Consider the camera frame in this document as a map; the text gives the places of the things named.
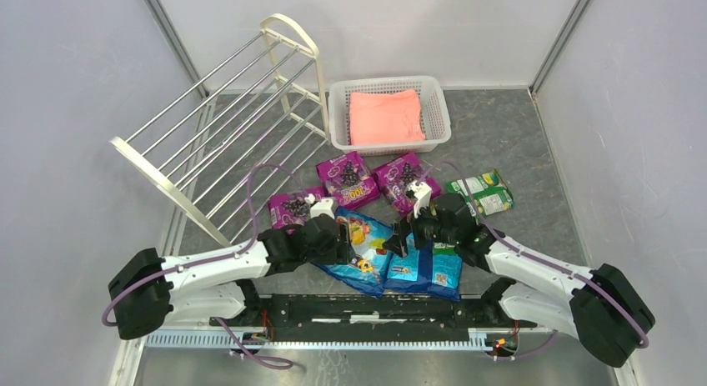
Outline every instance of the plastic basket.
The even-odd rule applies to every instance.
[[[422,142],[371,144],[352,146],[348,133],[348,106],[351,93],[397,93],[414,89],[420,99],[420,125],[426,137]],[[361,155],[426,153],[452,137],[449,112],[442,88],[430,76],[378,78],[336,82],[329,90],[329,132],[332,144],[341,151],[358,151]]]

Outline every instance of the white wall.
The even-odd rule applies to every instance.
[[[0,40],[0,384],[106,384],[108,281],[169,206],[108,140],[188,80],[143,0],[0,0]]]
[[[283,13],[318,44],[327,86],[355,78],[425,74],[445,87],[528,86],[575,2],[161,1],[201,74],[254,36],[261,20]],[[257,78],[245,76],[234,86],[244,89]],[[207,85],[213,89],[226,79],[216,77]],[[314,78],[305,80],[314,86]]]
[[[539,92],[587,252],[655,314],[642,386],[704,377],[704,1],[594,0]]]

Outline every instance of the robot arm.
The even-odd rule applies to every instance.
[[[410,233],[416,248],[430,242],[454,245],[468,265],[504,277],[482,297],[495,306],[499,316],[529,320],[569,334],[614,367],[625,363],[640,346],[641,337],[610,301],[583,279],[599,285],[644,333],[653,328],[653,314],[617,268],[603,264],[594,270],[551,258],[477,224],[460,194],[442,194],[428,203],[430,194],[424,182],[411,184],[414,211],[394,225],[394,235],[384,247],[404,257],[404,240]]]
[[[304,225],[268,229],[247,251],[242,243],[179,257],[160,258],[154,248],[137,253],[108,284],[115,300],[144,282],[113,307],[120,338],[139,338],[164,324],[233,318],[256,294],[244,293],[252,283],[239,282],[243,279],[292,272],[304,263],[348,263],[354,257],[348,227],[336,223],[334,209],[335,202],[323,198]]]

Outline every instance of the pink towel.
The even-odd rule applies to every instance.
[[[425,140],[420,102],[413,89],[395,94],[351,93],[348,118],[354,146]]]

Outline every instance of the gray floor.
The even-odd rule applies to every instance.
[[[547,334],[522,334],[521,350],[540,345]],[[613,369],[569,336],[534,357],[493,363],[480,352],[271,350],[296,366],[273,371],[217,349],[148,348],[136,385],[523,385],[613,386]]]
[[[515,197],[515,208],[496,213],[489,217],[496,228],[505,231],[508,235],[533,249],[546,253],[569,263],[584,263],[584,256],[579,246],[574,224],[569,213],[569,206],[556,173],[552,155],[545,139],[543,129],[530,97],[525,90],[475,90],[475,91],[448,91],[444,93],[449,108],[452,122],[452,138],[445,144],[438,146],[431,153],[422,153],[419,158],[425,165],[447,158],[453,159],[463,165],[468,175],[488,172],[494,168],[499,170],[504,181],[508,184]],[[218,113],[223,107],[233,101],[234,96],[219,97],[217,101]],[[301,115],[311,110],[309,102],[298,107]],[[217,161],[202,173],[196,184],[195,197],[219,177],[244,151],[251,148],[258,136],[275,121],[282,109],[277,105],[268,111],[268,116],[258,120],[231,148],[219,157]],[[238,120],[224,130],[234,129]],[[319,115],[313,122],[320,123]],[[246,157],[234,170],[229,172],[223,180],[211,190],[198,204],[205,211],[212,208],[215,203],[231,190],[244,174],[262,157],[273,145],[294,125],[293,121],[284,121],[276,127],[268,138],[258,143],[253,153]],[[296,142],[308,133],[300,129],[296,135],[275,154],[271,162],[279,163],[285,152],[291,151]],[[207,147],[207,151],[220,140],[214,138],[214,143]],[[312,149],[319,144],[321,138],[313,135],[286,163],[288,168],[294,167],[302,161]],[[314,170],[316,163],[340,155],[332,146],[321,147],[298,171],[308,187],[319,185],[317,174]],[[366,157],[365,161],[370,168],[392,159],[391,156]],[[268,171],[264,171],[254,180],[253,185],[260,183]],[[440,183],[455,180],[459,176],[451,168],[437,168],[432,172],[434,178]],[[273,192],[275,185],[283,179],[283,175],[276,173],[268,183],[254,197],[256,206],[264,202]],[[214,215],[214,222],[219,225],[244,198],[244,189]],[[296,186],[288,182],[282,191],[293,191]],[[258,216],[261,229],[269,226],[269,218],[264,210]],[[396,219],[396,213],[388,202],[381,198],[359,210],[384,222]],[[241,209],[223,228],[224,234],[231,238],[248,220],[246,208]],[[244,241],[249,237],[250,227],[236,240]],[[206,233],[191,222],[184,230],[180,254],[200,253],[219,248]],[[461,293],[480,294],[493,281],[495,276],[489,275],[479,269],[464,266],[460,284]],[[260,293],[356,293],[343,283],[325,275],[311,265],[304,265],[294,273],[284,273],[268,278],[257,279],[256,285]]]

